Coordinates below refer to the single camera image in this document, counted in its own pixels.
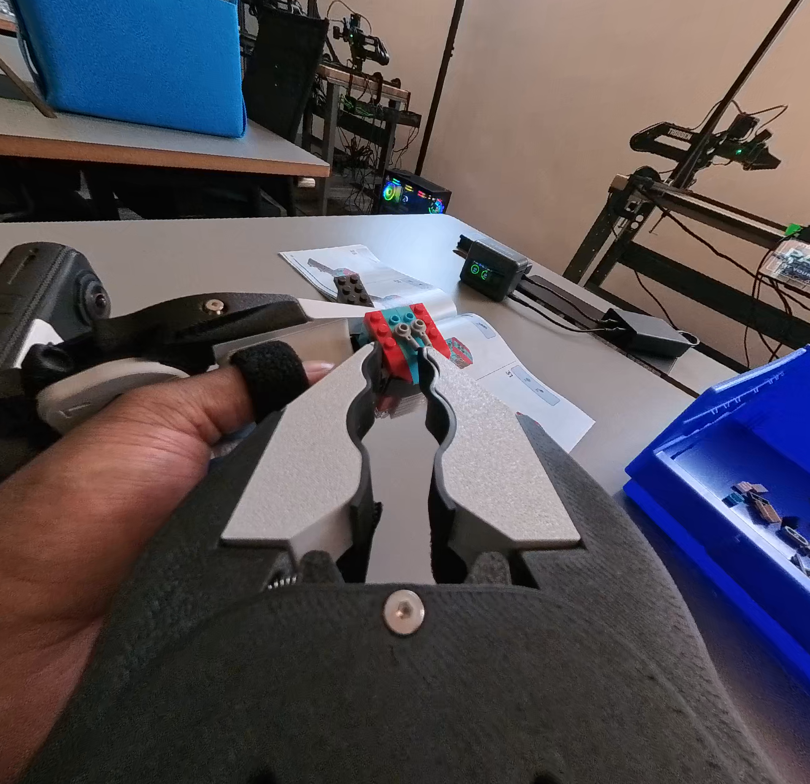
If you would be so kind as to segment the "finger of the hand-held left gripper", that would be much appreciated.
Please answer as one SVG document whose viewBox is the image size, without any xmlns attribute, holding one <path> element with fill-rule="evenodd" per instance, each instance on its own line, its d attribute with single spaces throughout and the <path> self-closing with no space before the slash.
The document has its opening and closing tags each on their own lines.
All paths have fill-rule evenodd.
<svg viewBox="0 0 810 784">
<path fill-rule="evenodd" d="M 303 362 L 339 365 L 354 353 L 351 335 L 363 327 L 369 308 L 324 300 L 298 299 L 305 322 L 269 334 L 271 341 L 289 344 Z"/>
</svg>

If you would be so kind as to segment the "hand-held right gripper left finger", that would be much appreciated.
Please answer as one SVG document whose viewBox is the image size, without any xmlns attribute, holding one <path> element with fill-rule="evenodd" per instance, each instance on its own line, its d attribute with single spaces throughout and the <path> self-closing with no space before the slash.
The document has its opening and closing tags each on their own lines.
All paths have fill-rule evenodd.
<svg viewBox="0 0 810 784">
<path fill-rule="evenodd" d="M 270 417 L 269 436 L 222 532 L 228 546 L 325 552 L 363 583 L 380 509 L 362 440 L 375 420 L 381 346 L 365 345 Z"/>
</svg>

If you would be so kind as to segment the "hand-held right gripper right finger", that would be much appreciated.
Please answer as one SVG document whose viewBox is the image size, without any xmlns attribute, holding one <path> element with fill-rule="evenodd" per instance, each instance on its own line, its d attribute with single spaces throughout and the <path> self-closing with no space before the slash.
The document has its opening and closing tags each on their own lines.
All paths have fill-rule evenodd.
<svg viewBox="0 0 810 784">
<path fill-rule="evenodd" d="M 516 414 L 432 347 L 420 351 L 436 442 L 428 510 L 432 576 L 463 583 L 484 554 L 568 550 L 581 535 Z"/>
</svg>

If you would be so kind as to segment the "toy brick truck model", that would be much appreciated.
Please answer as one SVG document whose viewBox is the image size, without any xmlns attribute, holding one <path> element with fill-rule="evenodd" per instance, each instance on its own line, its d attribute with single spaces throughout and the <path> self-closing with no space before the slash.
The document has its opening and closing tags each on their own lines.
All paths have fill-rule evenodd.
<svg viewBox="0 0 810 784">
<path fill-rule="evenodd" d="M 376 417 L 396 418 L 415 411 L 424 404 L 420 390 L 420 351 L 432 347 L 444 357 L 451 357 L 451 349 L 429 306 L 418 299 L 395 296 L 383 300 L 382 307 L 378 308 L 358 273 L 339 272 L 333 277 L 333 283 L 338 303 L 369 308 L 362 329 L 351 335 L 351 342 L 356 350 L 367 344 L 380 346 L 381 378 Z M 410 324 L 417 317 L 427 324 L 432 344 L 412 351 L 400 344 L 393 328 L 400 322 Z"/>
</svg>

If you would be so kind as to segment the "blue plastic bin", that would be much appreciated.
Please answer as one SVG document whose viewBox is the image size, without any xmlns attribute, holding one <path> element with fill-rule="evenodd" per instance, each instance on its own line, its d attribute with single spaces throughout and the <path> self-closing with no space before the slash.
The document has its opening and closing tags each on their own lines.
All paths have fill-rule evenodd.
<svg viewBox="0 0 810 784">
<path fill-rule="evenodd" d="M 762 484 L 809 540 L 808 347 L 707 389 L 625 472 L 627 496 L 808 688 L 808 576 L 771 528 L 724 503 L 732 485 Z"/>
</svg>

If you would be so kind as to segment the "pile of toy bricks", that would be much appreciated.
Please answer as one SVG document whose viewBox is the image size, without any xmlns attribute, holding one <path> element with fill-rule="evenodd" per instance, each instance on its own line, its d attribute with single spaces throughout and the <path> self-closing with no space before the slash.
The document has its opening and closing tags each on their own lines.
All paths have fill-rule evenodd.
<svg viewBox="0 0 810 784">
<path fill-rule="evenodd" d="M 762 484 L 738 482 L 724 498 L 729 508 L 744 506 L 756 522 L 771 528 L 775 535 L 792 550 L 790 562 L 804 575 L 809 576 L 809 541 L 800 529 L 796 516 L 780 514 L 768 499 L 768 489 Z"/>
</svg>

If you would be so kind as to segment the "grey desk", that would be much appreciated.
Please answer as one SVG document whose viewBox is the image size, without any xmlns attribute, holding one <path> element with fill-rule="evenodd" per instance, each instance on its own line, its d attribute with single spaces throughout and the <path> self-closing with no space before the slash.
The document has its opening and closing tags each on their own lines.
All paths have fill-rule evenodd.
<svg viewBox="0 0 810 784">
<path fill-rule="evenodd" d="M 625 507 L 680 589 L 724 688 L 786 782 L 808 782 L 808 693 L 721 591 L 628 500 L 624 468 L 701 393 L 732 372 L 703 354 L 663 379 L 611 346 L 564 333 L 514 303 L 459 285 L 461 235 L 484 234 L 451 216 L 357 216 L 2 225 L 2 257 L 18 244 L 61 243 L 85 254 L 120 315 L 174 297 L 224 290 L 317 293 L 280 252 L 362 244 L 379 260 L 450 295 L 492 324 L 532 374 L 594 420 L 572 457 Z"/>
</svg>

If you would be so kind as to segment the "person's left hand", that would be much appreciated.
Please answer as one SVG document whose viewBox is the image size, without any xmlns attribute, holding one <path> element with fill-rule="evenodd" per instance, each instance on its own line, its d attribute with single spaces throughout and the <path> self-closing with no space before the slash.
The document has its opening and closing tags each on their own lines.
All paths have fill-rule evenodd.
<svg viewBox="0 0 810 784">
<path fill-rule="evenodd" d="M 293 368 L 258 394 L 258 409 L 236 367 L 132 390 L 2 482 L 2 782 L 46 740 L 117 589 L 212 448 L 332 368 Z"/>
</svg>

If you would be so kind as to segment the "open instruction booklet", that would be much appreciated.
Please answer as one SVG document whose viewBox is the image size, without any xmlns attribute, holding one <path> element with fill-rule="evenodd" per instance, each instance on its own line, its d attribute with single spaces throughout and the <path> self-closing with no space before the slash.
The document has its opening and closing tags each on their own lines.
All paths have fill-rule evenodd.
<svg viewBox="0 0 810 784">
<path fill-rule="evenodd" d="M 424 304 L 449 347 L 451 362 L 512 412 L 541 425 L 566 452 L 594 424 L 585 412 L 536 378 L 490 323 L 474 313 L 459 313 L 446 292 L 385 265 L 363 244 L 281 252 L 280 256 L 329 300 L 337 300 L 336 278 L 357 276 L 377 310 Z"/>
</svg>

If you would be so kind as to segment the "computer tower coloured lights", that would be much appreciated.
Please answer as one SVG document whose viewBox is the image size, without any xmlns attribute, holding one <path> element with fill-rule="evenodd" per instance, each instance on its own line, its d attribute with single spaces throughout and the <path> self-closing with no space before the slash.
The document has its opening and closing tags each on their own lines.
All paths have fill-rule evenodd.
<svg viewBox="0 0 810 784">
<path fill-rule="evenodd" d="M 389 168 L 382 177 L 378 214 L 444 214 L 452 192 L 411 171 Z"/>
</svg>

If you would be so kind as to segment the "black power station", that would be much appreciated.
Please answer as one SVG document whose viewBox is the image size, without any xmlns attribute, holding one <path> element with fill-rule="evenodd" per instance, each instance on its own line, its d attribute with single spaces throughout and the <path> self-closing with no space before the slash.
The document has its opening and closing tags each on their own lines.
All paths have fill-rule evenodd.
<svg viewBox="0 0 810 784">
<path fill-rule="evenodd" d="M 526 256 L 490 238 L 461 235 L 457 250 L 464 256 L 459 282 L 496 303 L 505 300 L 532 269 Z"/>
</svg>

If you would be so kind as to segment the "wood-edged white table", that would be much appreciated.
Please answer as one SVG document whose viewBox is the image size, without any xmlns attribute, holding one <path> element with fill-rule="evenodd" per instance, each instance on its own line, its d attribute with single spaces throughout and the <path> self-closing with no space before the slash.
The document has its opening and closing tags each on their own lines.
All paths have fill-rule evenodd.
<svg viewBox="0 0 810 784">
<path fill-rule="evenodd" d="M 249 121 L 243 138 L 161 129 L 1 101 L 2 222 L 278 216 L 271 189 L 330 166 Z"/>
</svg>

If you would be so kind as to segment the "black flat tablet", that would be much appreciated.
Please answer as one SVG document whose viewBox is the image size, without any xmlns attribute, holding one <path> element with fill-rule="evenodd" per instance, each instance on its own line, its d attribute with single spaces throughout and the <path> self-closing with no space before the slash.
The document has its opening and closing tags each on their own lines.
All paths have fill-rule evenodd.
<svg viewBox="0 0 810 784">
<path fill-rule="evenodd" d="M 599 321 L 604 313 L 613 308 L 611 305 L 601 308 L 532 277 L 524 277 L 508 296 L 508 300 L 529 309 L 546 322 L 569 333 L 592 334 L 608 341 L 604 336 L 604 329 L 599 326 Z"/>
</svg>

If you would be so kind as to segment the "grey power adapter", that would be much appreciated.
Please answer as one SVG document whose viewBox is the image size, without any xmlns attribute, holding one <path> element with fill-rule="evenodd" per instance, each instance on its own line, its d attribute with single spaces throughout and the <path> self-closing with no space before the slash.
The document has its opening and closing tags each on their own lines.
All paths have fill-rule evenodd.
<svg viewBox="0 0 810 784">
<path fill-rule="evenodd" d="M 635 354 L 675 360 L 700 344 L 691 333 L 660 318 L 616 308 L 603 314 L 599 326 L 608 341 Z"/>
</svg>

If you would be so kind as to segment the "computer monitor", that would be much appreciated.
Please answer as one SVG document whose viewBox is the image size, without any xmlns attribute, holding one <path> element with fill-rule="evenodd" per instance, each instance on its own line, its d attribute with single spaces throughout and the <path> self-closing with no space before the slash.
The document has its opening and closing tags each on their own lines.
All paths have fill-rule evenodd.
<svg viewBox="0 0 810 784">
<path fill-rule="evenodd" d="M 246 114 L 265 129 L 294 142 L 329 31 L 327 19 L 265 9 L 242 81 Z"/>
</svg>

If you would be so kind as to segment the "blue padded panel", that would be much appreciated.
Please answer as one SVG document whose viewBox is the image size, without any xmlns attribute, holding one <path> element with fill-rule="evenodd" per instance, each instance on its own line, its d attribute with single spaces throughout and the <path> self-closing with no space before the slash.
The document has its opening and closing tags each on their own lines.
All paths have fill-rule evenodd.
<svg viewBox="0 0 810 784">
<path fill-rule="evenodd" d="M 232 0 L 8 0 L 18 44 L 58 111 L 243 138 Z"/>
</svg>

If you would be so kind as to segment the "black table frame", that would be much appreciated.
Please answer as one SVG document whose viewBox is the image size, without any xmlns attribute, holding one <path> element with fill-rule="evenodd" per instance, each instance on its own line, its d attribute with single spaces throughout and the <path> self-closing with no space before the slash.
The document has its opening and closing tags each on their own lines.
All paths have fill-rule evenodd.
<svg viewBox="0 0 810 784">
<path fill-rule="evenodd" d="M 320 179 L 317 188 L 319 213 L 327 213 L 337 177 L 349 182 L 350 207 L 375 212 L 385 171 L 400 163 L 420 129 L 393 123 L 384 131 L 374 132 L 370 138 L 343 130 L 338 125 L 342 95 L 413 111 L 411 93 L 402 87 L 399 79 L 388 80 L 380 71 L 357 73 L 345 65 L 322 60 L 316 72 L 302 121 L 300 143 L 308 152 L 318 150 L 320 158 L 330 167 L 330 176 Z"/>
</svg>

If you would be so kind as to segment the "black metal frame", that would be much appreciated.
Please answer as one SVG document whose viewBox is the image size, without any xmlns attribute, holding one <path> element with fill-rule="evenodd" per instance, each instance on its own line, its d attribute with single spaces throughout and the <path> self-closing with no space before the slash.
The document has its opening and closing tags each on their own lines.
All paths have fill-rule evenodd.
<svg viewBox="0 0 810 784">
<path fill-rule="evenodd" d="M 787 105 L 745 111 L 736 97 L 803 1 L 788 2 L 743 70 L 700 124 L 677 124 L 700 132 L 685 161 L 676 163 L 652 154 L 672 162 L 673 169 L 663 174 L 644 166 L 613 180 L 601 212 L 563 273 L 569 281 L 604 300 L 622 303 L 604 288 L 611 272 L 621 266 L 633 273 L 667 322 L 673 323 L 673 319 L 644 278 L 742 325 L 746 366 L 752 363 L 748 348 L 751 333 L 759 338 L 772 360 L 783 348 L 808 344 L 808 226 L 779 224 L 695 192 L 694 183 L 702 171 L 720 165 L 736 165 L 745 171 L 738 163 L 724 160 L 714 160 L 709 167 L 697 170 L 697 161 L 712 134 L 727 129 L 742 112 L 759 118 L 757 131 L 767 129 L 772 133 L 770 126 Z M 637 243 L 638 234 L 654 212 L 659 213 L 659 222 L 672 222 L 690 240 L 742 272 L 751 283 L 748 292 Z"/>
</svg>

